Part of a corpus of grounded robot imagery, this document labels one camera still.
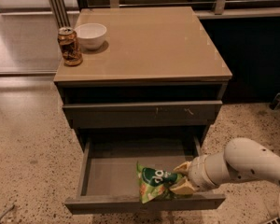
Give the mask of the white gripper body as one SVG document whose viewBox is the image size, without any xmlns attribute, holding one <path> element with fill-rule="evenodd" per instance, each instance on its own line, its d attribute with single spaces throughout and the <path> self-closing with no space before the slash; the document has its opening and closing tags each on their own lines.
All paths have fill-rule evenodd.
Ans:
<svg viewBox="0 0 280 224">
<path fill-rule="evenodd" d="M 188 179 L 196 191 L 208 191 L 217 188 L 217 185 L 206 172 L 206 158 L 206 155 L 195 157 L 189 165 Z"/>
</svg>

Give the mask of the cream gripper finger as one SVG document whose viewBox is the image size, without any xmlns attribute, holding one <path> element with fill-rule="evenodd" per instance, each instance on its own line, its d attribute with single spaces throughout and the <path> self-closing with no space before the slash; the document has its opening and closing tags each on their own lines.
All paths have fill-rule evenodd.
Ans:
<svg viewBox="0 0 280 224">
<path fill-rule="evenodd" d="M 187 175 L 189 173 L 190 165 L 190 161 L 185 161 L 180 165 L 176 166 L 176 168 L 174 168 L 174 172 L 182 175 Z"/>
<path fill-rule="evenodd" d="M 191 195 L 195 192 L 195 188 L 185 176 L 172 185 L 169 190 L 176 195 Z"/>
</svg>

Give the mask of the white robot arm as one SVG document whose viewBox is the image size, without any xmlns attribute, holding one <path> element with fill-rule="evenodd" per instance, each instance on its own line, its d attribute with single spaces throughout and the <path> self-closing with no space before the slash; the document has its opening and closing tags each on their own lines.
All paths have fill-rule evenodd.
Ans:
<svg viewBox="0 0 280 224">
<path fill-rule="evenodd" d="M 216 154 L 186 161 L 174 172 L 184 175 L 170 191 L 177 195 L 217 189 L 226 183 L 266 180 L 280 186 L 280 157 L 248 138 L 234 138 Z"/>
</svg>

